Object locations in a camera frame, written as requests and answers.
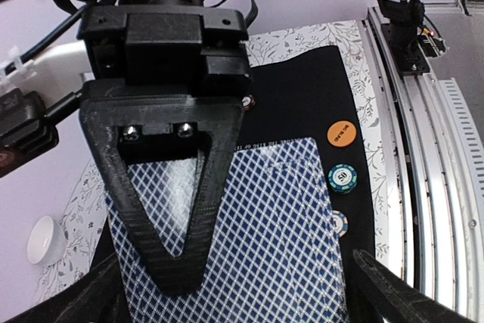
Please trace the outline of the red chip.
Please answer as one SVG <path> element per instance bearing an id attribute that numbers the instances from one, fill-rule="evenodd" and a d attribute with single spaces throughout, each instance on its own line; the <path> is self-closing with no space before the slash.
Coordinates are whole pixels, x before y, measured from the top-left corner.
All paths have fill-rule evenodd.
<path id="1" fill-rule="evenodd" d="M 252 95 L 248 95 L 242 99 L 242 104 L 244 106 L 244 110 L 248 111 L 254 106 L 255 100 Z"/>

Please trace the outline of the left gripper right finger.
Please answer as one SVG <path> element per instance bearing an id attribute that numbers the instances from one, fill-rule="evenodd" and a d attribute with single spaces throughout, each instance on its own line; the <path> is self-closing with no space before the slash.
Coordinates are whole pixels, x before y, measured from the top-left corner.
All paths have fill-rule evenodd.
<path id="1" fill-rule="evenodd" d="M 393 274 L 365 250 L 352 251 L 352 277 L 373 308 L 389 322 L 470 322 Z"/>

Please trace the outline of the green chip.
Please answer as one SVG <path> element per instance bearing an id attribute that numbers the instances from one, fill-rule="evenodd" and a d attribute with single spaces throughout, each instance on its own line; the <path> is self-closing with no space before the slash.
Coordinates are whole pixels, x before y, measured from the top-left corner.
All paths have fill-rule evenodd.
<path id="1" fill-rule="evenodd" d="M 331 189 L 338 194 L 348 194 L 356 188 L 358 174 L 348 164 L 333 166 L 328 174 Z"/>

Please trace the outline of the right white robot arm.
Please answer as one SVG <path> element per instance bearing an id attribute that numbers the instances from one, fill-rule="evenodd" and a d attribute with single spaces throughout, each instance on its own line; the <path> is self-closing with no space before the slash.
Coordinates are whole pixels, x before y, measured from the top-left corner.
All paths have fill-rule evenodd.
<path id="1" fill-rule="evenodd" d="M 1 173 L 54 148 L 79 121 L 129 240 L 166 295 L 202 284 L 253 81 L 247 15 L 206 0 L 53 0 L 69 17 L 1 66 Z M 163 245 L 131 164 L 192 157 L 197 176 L 179 255 Z"/>

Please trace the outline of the orange big blind button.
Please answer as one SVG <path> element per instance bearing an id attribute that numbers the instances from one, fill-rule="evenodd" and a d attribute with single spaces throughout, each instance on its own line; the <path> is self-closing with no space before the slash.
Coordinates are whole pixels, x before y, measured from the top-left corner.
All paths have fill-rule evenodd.
<path id="1" fill-rule="evenodd" d="M 357 134 L 358 130 L 352 122 L 340 120 L 329 127 L 327 140 L 336 148 L 346 148 L 356 140 Z"/>

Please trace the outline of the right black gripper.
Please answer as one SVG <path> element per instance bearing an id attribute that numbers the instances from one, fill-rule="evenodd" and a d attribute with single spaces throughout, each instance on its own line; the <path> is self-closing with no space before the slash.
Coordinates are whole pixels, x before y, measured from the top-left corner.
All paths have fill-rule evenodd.
<path id="1" fill-rule="evenodd" d="M 205 0 L 119 0 L 86 11 L 78 31 L 96 79 L 193 96 L 242 98 L 253 81 L 247 15 Z"/>

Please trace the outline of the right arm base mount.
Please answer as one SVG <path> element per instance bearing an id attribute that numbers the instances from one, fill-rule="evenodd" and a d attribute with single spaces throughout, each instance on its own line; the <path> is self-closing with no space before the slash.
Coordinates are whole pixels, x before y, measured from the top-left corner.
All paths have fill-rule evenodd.
<path id="1" fill-rule="evenodd" d="M 382 15 L 389 20 L 381 29 L 398 74 L 405 77 L 428 73 L 427 60 L 443 56 L 447 48 L 435 24 L 425 14 L 423 2 L 377 1 Z"/>

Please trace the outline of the blue card deck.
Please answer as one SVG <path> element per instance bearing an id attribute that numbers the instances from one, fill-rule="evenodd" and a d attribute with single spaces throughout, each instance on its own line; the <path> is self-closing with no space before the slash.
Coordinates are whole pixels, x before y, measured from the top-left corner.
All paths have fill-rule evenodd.
<path id="1" fill-rule="evenodd" d="M 112 200 L 110 233 L 134 322 L 347 322 L 339 234 L 312 138 L 235 153 L 201 287 L 160 292 Z"/>

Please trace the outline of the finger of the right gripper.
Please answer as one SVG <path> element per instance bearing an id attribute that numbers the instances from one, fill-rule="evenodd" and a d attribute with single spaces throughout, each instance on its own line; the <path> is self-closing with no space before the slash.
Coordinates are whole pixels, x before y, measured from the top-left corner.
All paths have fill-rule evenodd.
<path id="1" fill-rule="evenodd" d="M 108 197 L 166 295 L 202 284 L 243 115 L 238 96 L 83 86 L 80 122 Z"/>

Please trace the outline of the white chip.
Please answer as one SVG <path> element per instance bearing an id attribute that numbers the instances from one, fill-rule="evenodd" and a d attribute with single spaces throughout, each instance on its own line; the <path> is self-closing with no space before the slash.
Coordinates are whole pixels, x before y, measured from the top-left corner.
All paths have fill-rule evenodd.
<path id="1" fill-rule="evenodd" d="M 333 211 L 333 224 L 335 232 L 341 238 L 344 236 L 349 228 L 349 222 L 346 215 L 338 210 Z"/>

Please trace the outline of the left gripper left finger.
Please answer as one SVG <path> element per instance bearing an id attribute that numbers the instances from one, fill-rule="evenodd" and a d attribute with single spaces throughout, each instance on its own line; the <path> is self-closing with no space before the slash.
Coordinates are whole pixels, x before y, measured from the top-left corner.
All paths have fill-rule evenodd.
<path id="1" fill-rule="evenodd" d="M 61 293 L 9 322 L 130 322 L 116 254 L 110 254 Z"/>

